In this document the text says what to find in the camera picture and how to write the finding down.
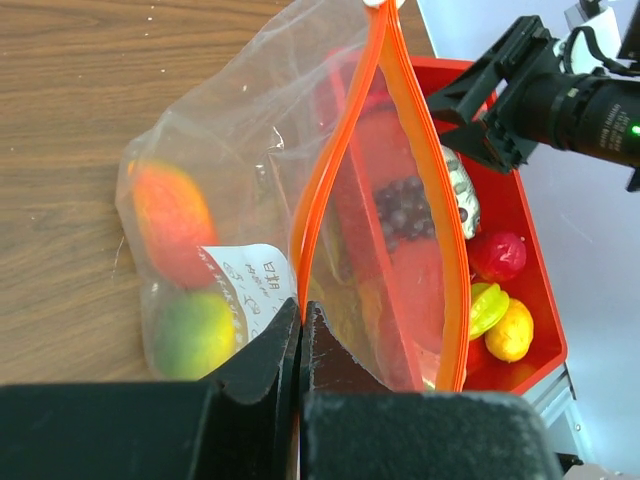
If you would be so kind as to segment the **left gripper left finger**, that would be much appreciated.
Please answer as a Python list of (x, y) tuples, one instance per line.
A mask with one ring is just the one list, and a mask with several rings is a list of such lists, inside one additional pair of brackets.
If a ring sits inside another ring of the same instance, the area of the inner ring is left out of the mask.
[(197, 381), (7, 385), (5, 479), (282, 479), (301, 335), (287, 301)]

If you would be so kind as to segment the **yellow star fruit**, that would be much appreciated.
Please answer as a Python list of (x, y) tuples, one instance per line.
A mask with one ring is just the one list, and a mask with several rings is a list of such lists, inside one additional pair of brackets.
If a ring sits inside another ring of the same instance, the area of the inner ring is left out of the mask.
[(472, 284), (469, 339), (475, 340), (495, 326), (505, 315), (508, 306), (509, 295), (499, 284)]

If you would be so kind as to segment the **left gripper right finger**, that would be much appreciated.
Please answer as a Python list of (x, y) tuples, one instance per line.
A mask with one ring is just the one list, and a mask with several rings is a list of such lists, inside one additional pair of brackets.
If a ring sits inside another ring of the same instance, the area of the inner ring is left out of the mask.
[(303, 479), (560, 479), (540, 416), (498, 392), (392, 392), (309, 303), (300, 364)]

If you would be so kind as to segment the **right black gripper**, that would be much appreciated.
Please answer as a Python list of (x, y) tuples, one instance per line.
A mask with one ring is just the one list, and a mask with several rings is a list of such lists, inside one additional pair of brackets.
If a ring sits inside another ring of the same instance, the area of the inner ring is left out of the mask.
[[(571, 109), (579, 102), (569, 92), (584, 76), (560, 69), (557, 43), (539, 16), (517, 18), (476, 62), (427, 98), (440, 142), (498, 173), (519, 169), (539, 144), (577, 152), (579, 119)], [(472, 121), (501, 81), (506, 88), (496, 103)]]

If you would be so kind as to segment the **clear zip top bag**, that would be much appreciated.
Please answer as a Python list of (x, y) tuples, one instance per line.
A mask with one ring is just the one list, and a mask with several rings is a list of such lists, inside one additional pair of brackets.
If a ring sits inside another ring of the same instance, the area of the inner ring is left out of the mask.
[[(164, 307), (183, 294), (224, 297), (237, 341), (229, 359), (287, 301), (300, 308), (321, 304), (310, 289), (323, 219), (376, 72), (385, 77), (421, 180), (444, 166), (400, 7), (397, 1), (291, 3), (125, 150), (115, 203), (141, 279), (142, 341), (155, 377), (178, 380), (153, 367), (152, 336)], [(187, 172), (207, 200), (217, 243), (201, 248), (212, 274), (203, 288), (166, 280), (146, 253), (127, 167), (151, 160)]]

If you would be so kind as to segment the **yellow green mango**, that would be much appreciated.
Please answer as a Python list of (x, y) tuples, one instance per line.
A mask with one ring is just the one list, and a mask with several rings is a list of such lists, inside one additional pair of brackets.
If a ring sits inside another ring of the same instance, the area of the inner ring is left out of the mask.
[(152, 336), (152, 365), (164, 377), (200, 379), (236, 352), (234, 315), (224, 297), (189, 292), (168, 303)]

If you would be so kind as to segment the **orange peach fruit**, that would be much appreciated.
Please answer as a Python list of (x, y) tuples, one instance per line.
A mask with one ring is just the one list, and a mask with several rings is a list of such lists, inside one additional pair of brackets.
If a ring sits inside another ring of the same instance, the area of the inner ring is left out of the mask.
[(207, 200), (184, 170), (158, 160), (132, 161), (127, 167), (134, 212), (153, 268), (185, 288), (203, 288), (212, 274), (201, 248), (217, 243)]

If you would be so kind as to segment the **purple grape bunch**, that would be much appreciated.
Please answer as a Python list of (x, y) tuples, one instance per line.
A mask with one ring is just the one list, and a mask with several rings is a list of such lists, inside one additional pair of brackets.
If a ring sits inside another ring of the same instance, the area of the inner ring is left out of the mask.
[(435, 224), (418, 176), (391, 181), (374, 192), (374, 203), (386, 249), (393, 253), (401, 240), (435, 237)]

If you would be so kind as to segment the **red pomegranate fruit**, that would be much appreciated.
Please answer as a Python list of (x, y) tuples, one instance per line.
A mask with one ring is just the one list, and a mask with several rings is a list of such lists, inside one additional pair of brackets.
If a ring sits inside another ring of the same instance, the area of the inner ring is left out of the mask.
[(467, 242), (471, 270), (484, 280), (505, 282), (524, 269), (527, 249), (524, 240), (513, 232), (480, 232)]

